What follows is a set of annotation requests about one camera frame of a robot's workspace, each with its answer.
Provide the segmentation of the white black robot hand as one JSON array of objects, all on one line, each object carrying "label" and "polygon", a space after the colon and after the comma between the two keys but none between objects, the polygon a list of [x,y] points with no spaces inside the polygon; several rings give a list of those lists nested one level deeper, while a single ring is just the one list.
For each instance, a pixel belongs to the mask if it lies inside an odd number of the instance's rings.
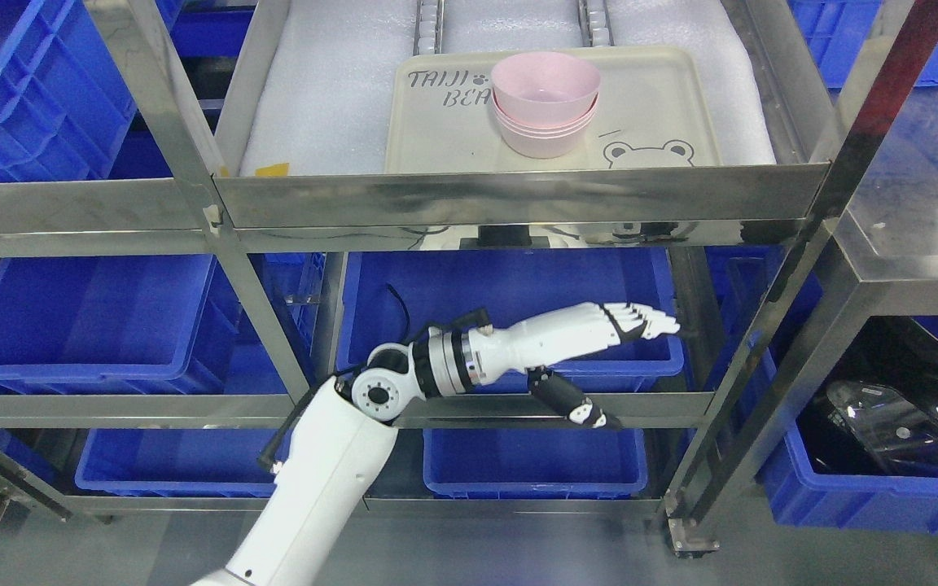
[{"label": "white black robot hand", "polygon": [[459,378],[469,388],[491,385],[506,372],[526,376],[526,389],[554,414],[584,429],[619,430],[620,420],[596,405],[555,364],[680,331],[674,316],[650,305],[581,303],[550,311],[506,329],[466,331],[454,343]]}]

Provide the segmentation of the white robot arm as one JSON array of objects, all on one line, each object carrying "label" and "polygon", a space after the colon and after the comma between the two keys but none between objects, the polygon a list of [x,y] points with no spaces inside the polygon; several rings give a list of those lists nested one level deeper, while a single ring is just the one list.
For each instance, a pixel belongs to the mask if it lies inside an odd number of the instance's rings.
[{"label": "white robot arm", "polygon": [[518,326],[430,329],[384,343],[353,381],[331,376],[291,431],[275,489],[237,552],[202,585],[310,585],[395,448],[393,420],[413,400],[457,396],[522,370]]}]

